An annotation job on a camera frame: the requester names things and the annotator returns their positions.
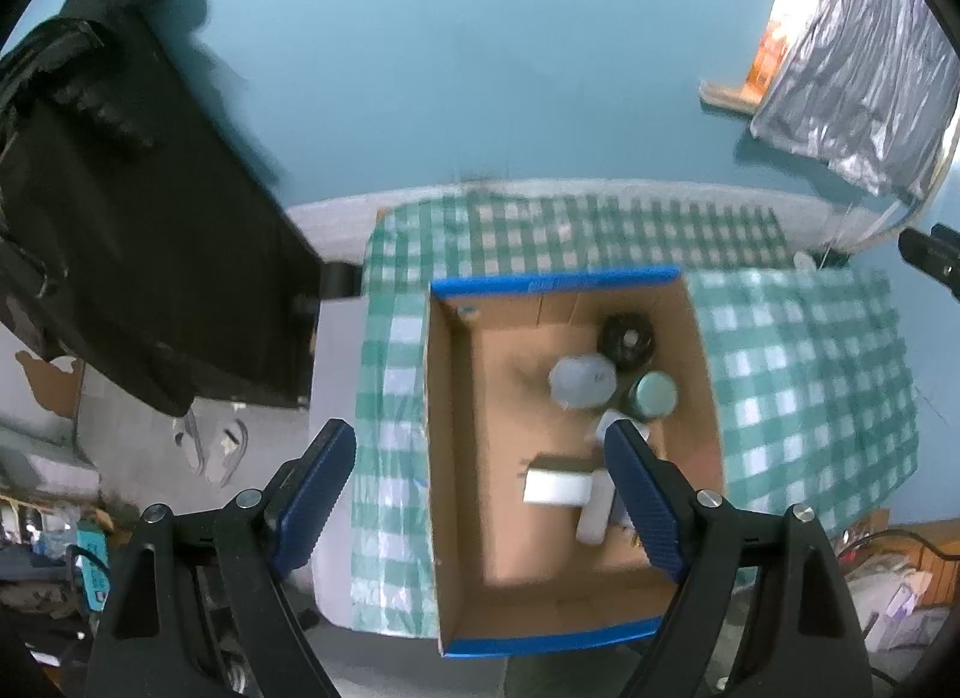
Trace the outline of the blue-edged cardboard box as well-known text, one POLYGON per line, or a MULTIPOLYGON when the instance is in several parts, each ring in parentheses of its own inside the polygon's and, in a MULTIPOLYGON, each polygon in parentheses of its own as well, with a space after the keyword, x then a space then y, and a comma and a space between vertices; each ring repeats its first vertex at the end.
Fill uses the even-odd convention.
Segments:
POLYGON ((692 290, 670 266, 438 279, 428 297, 425 417, 438 645, 446 657, 599 648, 656 633, 675 592, 620 526, 574 535, 579 506, 530 503, 527 476, 586 487, 602 466, 596 407, 551 399, 556 362, 641 313, 679 405, 651 446, 697 489, 722 490, 721 430, 692 290))

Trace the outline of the left white slipper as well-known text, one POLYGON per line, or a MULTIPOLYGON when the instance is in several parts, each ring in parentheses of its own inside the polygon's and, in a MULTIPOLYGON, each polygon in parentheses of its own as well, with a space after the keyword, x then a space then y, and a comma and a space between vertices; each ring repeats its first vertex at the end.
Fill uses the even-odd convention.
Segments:
POLYGON ((199 424, 195 419, 194 412, 187 411, 182 417, 174 420, 172 441, 184 455, 190 471, 197 476, 201 476, 205 471, 205 451, 203 451, 199 424))

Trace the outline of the teal small box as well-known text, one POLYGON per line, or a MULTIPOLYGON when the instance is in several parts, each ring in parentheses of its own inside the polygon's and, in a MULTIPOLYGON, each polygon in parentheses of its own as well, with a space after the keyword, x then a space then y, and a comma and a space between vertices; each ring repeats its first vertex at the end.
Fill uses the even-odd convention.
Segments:
MULTIPOLYGON (((93 553, 105 567, 109 567, 109 552, 104 532, 93 522, 80 522, 76 529, 76 545, 82 550, 93 553)), ((83 589, 91 612, 102 612, 106 607, 110 590, 109 571, 99 568, 87 556, 80 556, 78 563, 82 572, 83 589)))

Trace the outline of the green checkered tablecloth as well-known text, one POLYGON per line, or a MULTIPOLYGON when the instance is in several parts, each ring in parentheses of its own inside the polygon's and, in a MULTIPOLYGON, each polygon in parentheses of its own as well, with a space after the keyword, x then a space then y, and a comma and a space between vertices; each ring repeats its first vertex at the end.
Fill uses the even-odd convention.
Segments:
POLYGON ((692 274, 736 505, 777 513, 809 503, 838 534, 916 471, 913 380, 889 281, 877 271, 799 271, 768 207, 494 193, 404 204, 377 221, 364 255, 355 630, 438 631, 423 428, 428 287, 643 264, 692 274))

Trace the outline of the black round cooling fan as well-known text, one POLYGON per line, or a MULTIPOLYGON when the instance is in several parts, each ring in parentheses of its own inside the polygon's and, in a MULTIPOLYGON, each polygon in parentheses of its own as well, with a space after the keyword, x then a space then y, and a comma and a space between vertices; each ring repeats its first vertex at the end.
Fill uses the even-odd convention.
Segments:
POLYGON ((605 318, 597 336, 597 352, 620 373, 640 370, 654 356, 656 336, 644 313, 625 311, 605 318))

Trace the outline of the black jacket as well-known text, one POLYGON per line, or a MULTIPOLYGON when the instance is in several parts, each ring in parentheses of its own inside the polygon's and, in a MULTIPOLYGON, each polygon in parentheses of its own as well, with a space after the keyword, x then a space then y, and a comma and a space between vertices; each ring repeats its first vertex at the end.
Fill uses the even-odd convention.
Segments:
POLYGON ((296 407, 320 302, 358 292, 206 116, 148 22, 67 0, 2 61, 2 318, 179 417, 296 407))

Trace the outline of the white octagonal box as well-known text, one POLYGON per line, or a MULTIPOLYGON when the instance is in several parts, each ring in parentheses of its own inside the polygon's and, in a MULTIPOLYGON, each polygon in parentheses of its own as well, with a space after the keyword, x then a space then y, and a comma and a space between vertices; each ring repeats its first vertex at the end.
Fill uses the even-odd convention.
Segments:
POLYGON ((617 393, 619 378, 602 354, 562 357, 548 373, 550 397, 563 409, 596 409, 617 393))

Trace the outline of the large white plug charger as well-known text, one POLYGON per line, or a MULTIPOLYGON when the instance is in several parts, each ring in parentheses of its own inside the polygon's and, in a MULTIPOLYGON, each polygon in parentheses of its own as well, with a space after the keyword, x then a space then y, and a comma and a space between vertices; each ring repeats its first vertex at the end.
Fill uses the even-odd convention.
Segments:
POLYGON ((583 508, 589 501, 590 490, 590 471, 529 466, 524 474, 523 501, 527 505, 583 508))

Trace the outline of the silver foil bag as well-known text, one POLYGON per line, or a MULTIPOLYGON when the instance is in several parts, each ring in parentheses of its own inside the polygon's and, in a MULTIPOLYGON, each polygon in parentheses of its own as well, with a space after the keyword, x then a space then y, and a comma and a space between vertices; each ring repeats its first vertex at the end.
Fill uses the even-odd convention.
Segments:
POLYGON ((784 53, 750 131, 874 196, 931 193, 958 56, 924 0, 775 0, 784 53))

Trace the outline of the green metal tin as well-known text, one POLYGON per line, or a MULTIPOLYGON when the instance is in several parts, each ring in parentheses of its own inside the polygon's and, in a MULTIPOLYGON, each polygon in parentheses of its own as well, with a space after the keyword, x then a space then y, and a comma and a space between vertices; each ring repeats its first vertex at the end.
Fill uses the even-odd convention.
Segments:
POLYGON ((639 377, 626 393, 626 409, 641 422, 665 419, 679 404, 674 378, 659 370, 639 377))

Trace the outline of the orange cardboard package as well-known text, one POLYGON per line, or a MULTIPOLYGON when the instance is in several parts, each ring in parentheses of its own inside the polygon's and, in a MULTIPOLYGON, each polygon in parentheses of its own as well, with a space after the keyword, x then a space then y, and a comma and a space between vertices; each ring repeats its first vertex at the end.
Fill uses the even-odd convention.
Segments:
POLYGON ((776 21, 768 22, 745 81, 738 88, 703 81, 700 84, 700 102, 711 109, 754 115, 770 89, 788 50, 788 34, 784 32, 781 24, 776 21))

